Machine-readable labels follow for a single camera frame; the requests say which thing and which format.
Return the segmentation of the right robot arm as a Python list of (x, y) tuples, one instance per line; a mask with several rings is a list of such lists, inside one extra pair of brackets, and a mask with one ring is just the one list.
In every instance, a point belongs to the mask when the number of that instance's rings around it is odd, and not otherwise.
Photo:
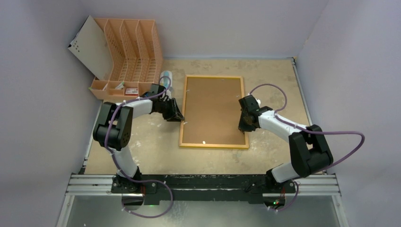
[(289, 144), (290, 162), (266, 173), (265, 185), (270, 192), (278, 192), (285, 182), (307, 177), (333, 163), (327, 140), (318, 125), (306, 126), (282, 118), (272, 108), (261, 107), (252, 95), (239, 99), (239, 104), (240, 131), (267, 130)]

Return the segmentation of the green white pen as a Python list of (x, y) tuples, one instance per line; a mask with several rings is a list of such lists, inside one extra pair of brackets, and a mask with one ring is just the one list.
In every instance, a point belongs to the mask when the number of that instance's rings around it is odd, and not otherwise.
[(119, 83), (115, 89), (123, 89), (124, 88), (124, 82)]

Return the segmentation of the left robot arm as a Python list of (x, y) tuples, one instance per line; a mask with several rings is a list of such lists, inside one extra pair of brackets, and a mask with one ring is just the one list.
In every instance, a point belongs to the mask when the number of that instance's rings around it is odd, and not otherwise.
[(136, 193), (143, 179), (134, 163), (129, 148), (133, 119), (152, 113), (162, 114), (168, 122), (181, 122), (184, 116), (176, 99), (168, 94), (168, 88), (152, 84), (141, 96), (122, 103), (104, 102), (93, 130), (93, 139), (111, 155), (117, 167), (114, 186)]

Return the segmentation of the orange plastic desk organizer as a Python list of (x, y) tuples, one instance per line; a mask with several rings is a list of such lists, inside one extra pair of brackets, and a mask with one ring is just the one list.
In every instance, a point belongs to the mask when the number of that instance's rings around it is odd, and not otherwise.
[[(121, 102), (141, 96), (159, 83), (163, 54), (155, 20), (95, 18), (108, 43), (113, 60), (109, 79), (94, 79), (89, 88), (99, 100)], [(115, 87), (124, 82), (123, 89)], [(126, 88), (138, 88), (138, 96), (126, 96)]]

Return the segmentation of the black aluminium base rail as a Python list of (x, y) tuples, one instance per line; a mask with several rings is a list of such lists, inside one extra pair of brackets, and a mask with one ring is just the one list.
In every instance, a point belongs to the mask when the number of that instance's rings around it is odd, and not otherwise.
[(265, 175), (142, 175), (141, 186), (117, 181), (115, 175), (72, 175), (66, 195), (121, 196), (158, 205), (161, 201), (289, 201), (292, 196), (339, 196), (335, 175), (311, 175), (268, 188)]

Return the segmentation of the white perforated paper sheet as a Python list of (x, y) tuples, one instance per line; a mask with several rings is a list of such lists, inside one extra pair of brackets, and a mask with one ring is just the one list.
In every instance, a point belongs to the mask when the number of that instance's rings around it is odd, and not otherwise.
[(99, 80), (107, 80), (113, 69), (113, 60), (105, 34), (97, 22), (88, 16), (68, 46)]

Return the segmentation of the red white small box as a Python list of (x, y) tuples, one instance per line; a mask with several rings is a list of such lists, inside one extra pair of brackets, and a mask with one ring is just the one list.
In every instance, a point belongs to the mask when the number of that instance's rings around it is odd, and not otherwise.
[(138, 94), (139, 94), (138, 88), (129, 87), (129, 88), (125, 89), (125, 95), (126, 96), (138, 96)]

